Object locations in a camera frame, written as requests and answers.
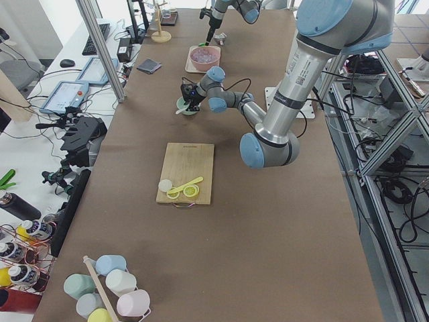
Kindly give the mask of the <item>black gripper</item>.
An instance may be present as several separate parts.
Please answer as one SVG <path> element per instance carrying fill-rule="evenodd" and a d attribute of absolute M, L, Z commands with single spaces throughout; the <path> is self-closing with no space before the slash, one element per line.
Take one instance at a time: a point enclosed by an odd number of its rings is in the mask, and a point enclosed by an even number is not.
<path fill-rule="evenodd" d="M 207 33 L 205 45 L 208 46 L 215 34 L 215 30 L 219 29 L 222 24 L 222 17 L 217 17 L 214 13 L 210 15 L 209 26 L 210 29 Z"/>
<path fill-rule="evenodd" d="M 199 85 L 194 85 L 189 93 L 190 104 L 187 112 L 198 112 L 198 105 L 205 99 L 205 91 Z"/>

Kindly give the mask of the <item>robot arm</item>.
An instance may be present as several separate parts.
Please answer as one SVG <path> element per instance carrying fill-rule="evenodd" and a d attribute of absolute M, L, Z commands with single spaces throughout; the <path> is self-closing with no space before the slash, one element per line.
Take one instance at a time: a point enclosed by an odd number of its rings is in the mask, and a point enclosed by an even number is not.
<path fill-rule="evenodd" d="M 254 24 L 263 9 L 293 9 L 295 1 L 246 1 L 246 0 L 217 0 L 212 1 L 210 8 L 200 10 L 199 18 L 209 17 L 209 30 L 204 45 L 208 46 L 215 32 L 221 27 L 227 10 L 231 7 L 248 24 Z"/>
<path fill-rule="evenodd" d="M 284 166 L 299 154 L 290 130 L 329 59 L 388 47 L 394 21 L 393 1 L 303 1 L 297 12 L 297 47 L 290 53 L 284 78 L 264 111 L 248 92 L 228 91 L 225 72 L 210 68 L 197 83 L 182 83 L 185 104 L 196 110 L 206 99 L 210 110 L 236 108 L 252 127 L 243 135 L 240 153 L 250 168 Z"/>

